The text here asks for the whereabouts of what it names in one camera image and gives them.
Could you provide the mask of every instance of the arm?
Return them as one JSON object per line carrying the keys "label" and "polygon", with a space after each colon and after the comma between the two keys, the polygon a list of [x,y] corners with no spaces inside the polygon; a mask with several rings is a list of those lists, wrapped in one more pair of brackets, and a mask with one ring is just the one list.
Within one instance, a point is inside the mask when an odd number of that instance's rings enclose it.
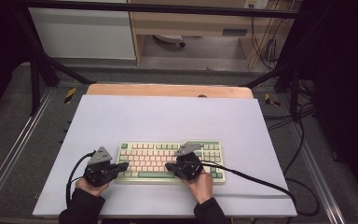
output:
{"label": "arm", "polygon": [[72,194],[69,207],[60,213],[60,224],[93,224],[98,222],[98,215],[104,204],[101,193],[108,188],[108,184],[95,188],[84,178],[76,181],[76,188]]}
{"label": "arm", "polygon": [[189,187],[197,202],[194,215],[200,224],[229,224],[222,208],[213,197],[212,177],[204,170],[195,181],[182,181]]}

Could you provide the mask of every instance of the black sleeve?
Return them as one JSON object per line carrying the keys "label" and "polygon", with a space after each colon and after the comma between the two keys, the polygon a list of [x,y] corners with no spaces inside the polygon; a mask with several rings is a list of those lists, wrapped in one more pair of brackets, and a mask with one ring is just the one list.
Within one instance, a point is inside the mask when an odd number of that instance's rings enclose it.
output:
{"label": "black sleeve", "polygon": [[60,213],[60,224],[97,224],[104,198],[95,197],[83,189],[75,189],[69,208]]}
{"label": "black sleeve", "polygon": [[215,198],[212,198],[202,204],[197,203],[194,208],[194,215],[200,224],[229,224],[222,208]]}

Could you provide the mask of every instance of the keyboard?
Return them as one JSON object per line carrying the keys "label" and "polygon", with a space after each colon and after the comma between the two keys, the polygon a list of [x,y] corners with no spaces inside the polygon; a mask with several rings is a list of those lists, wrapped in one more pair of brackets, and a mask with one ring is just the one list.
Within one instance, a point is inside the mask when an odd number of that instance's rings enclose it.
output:
{"label": "keyboard", "polygon": [[[187,144],[202,144],[194,151],[203,163],[212,161],[223,165],[222,146],[218,141],[187,141]],[[128,162],[127,171],[119,173],[118,184],[178,184],[182,181],[165,168],[166,162],[176,162],[174,151],[183,143],[177,142],[123,142],[119,145],[117,163]],[[225,171],[204,166],[211,174],[214,184],[226,181]]]}

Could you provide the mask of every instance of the electrical outlet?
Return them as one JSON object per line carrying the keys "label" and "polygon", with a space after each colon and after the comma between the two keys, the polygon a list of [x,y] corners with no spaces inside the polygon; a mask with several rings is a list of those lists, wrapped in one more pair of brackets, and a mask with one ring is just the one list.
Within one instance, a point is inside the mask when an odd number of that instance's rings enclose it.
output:
{"label": "electrical outlet", "polygon": [[257,9],[264,9],[267,7],[269,0],[257,0],[255,4],[255,8]]}
{"label": "electrical outlet", "polygon": [[245,5],[243,5],[243,8],[255,8],[256,3],[257,0],[246,0]]}

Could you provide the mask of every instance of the white tabletop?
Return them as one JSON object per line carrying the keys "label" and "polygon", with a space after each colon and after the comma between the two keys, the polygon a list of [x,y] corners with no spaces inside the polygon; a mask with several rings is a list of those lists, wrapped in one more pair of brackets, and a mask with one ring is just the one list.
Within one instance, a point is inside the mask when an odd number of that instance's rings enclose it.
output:
{"label": "white tabletop", "polygon": [[[66,208],[65,185],[77,161],[104,146],[116,160],[123,141],[217,140],[224,164],[287,189],[257,100],[84,95],[34,209],[57,217]],[[87,160],[75,172],[82,176]],[[284,193],[226,172],[213,195],[228,217],[292,217]],[[184,185],[123,185],[103,195],[102,217],[193,217],[195,201]]]}

